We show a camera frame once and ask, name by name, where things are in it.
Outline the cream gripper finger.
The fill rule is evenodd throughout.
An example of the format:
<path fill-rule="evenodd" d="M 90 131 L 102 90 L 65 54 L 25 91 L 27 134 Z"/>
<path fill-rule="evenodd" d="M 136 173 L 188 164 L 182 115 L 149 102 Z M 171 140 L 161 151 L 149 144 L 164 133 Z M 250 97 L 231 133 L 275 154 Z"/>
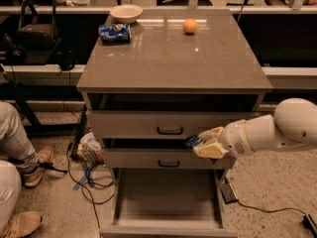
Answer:
<path fill-rule="evenodd" d="M 223 159 L 228 150 L 221 143 L 214 142 L 209 144 L 200 144 L 193 148 L 193 151 L 200 158 Z"/>
<path fill-rule="evenodd" d="M 204 132 L 201 132 L 198 137 L 207 142 L 209 140 L 214 140 L 214 139 L 218 139 L 219 136 L 221 135 L 221 132 L 223 131 L 223 127 L 220 126 L 220 127 L 216 127 L 216 128 L 213 128 L 213 129 L 209 129 L 209 130 L 206 130 Z"/>

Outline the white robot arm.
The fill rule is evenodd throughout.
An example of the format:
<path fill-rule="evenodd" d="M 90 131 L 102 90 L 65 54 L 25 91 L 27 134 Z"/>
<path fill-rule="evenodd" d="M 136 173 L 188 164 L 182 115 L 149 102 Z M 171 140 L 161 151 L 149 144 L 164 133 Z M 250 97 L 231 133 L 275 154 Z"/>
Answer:
<path fill-rule="evenodd" d="M 317 148 L 317 105 L 301 98 L 280 102 L 272 115 L 238 120 L 192 135 L 185 146 L 198 157 L 246 157 L 259 150 L 306 151 Z"/>

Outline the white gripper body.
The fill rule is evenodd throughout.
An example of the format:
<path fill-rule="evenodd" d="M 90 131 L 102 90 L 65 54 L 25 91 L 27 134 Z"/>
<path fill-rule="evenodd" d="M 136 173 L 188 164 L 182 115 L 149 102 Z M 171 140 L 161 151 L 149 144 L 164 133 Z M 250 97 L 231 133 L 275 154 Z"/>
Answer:
<path fill-rule="evenodd" d="M 236 158 L 253 153 L 247 139 L 246 121 L 239 120 L 228 124 L 219 136 L 219 142 Z"/>

